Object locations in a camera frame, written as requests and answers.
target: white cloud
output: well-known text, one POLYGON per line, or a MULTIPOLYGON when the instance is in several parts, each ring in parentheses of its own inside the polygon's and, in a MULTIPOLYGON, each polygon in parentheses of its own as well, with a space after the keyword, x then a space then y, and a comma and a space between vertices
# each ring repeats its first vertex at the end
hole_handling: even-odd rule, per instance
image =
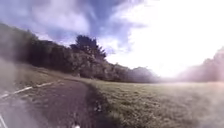
POLYGON ((86 14, 80 10, 80 6, 74 0, 49 0, 49 3, 35 7, 33 13, 44 25, 88 34, 89 21, 86 14))
POLYGON ((118 52, 109 61, 148 66, 163 76, 200 64, 224 45, 223 6, 222 0, 145 0, 120 5, 111 20, 145 27, 131 27, 132 51, 118 52))

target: green grass field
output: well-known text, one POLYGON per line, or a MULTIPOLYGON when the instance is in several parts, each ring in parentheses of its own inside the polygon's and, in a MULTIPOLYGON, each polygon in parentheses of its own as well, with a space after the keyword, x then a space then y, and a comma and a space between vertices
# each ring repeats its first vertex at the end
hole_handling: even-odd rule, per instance
POLYGON ((104 111, 120 128, 224 126, 223 83, 112 83, 76 78, 29 65, 12 65, 4 61, 0 64, 0 93, 60 78, 81 81, 96 88, 106 99, 98 110, 104 111))
POLYGON ((224 126, 222 83, 125 84, 84 79, 82 81, 96 87, 107 99, 107 115, 120 127, 224 126))

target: dirt path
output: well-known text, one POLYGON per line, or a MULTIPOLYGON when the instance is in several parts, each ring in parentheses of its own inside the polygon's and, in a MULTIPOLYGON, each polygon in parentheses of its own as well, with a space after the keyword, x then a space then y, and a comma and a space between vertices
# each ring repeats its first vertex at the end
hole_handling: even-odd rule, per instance
POLYGON ((8 128, 95 128, 88 90, 74 81, 31 89, 2 99, 0 114, 8 128))

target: treeline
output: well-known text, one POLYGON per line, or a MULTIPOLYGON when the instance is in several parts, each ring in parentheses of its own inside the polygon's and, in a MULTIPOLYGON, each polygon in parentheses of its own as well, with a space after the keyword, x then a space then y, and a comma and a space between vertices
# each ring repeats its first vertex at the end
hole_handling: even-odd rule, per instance
POLYGON ((192 66, 182 72, 177 80, 192 82, 224 81, 224 48, 218 50, 212 59, 206 59, 201 65, 192 66))
POLYGON ((75 76, 116 82, 158 81, 146 68, 129 69, 105 60, 106 53, 96 39, 79 35, 70 47, 39 40, 30 31, 0 24, 0 56, 75 76))

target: sky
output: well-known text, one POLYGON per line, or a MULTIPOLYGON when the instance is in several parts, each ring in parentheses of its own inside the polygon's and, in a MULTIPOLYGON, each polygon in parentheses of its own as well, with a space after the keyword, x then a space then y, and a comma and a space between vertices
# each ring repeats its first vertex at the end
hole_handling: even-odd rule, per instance
POLYGON ((0 0, 0 22, 65 46, 97 38, 107 60, 175 76, 224 45, 223 0, 0 0))

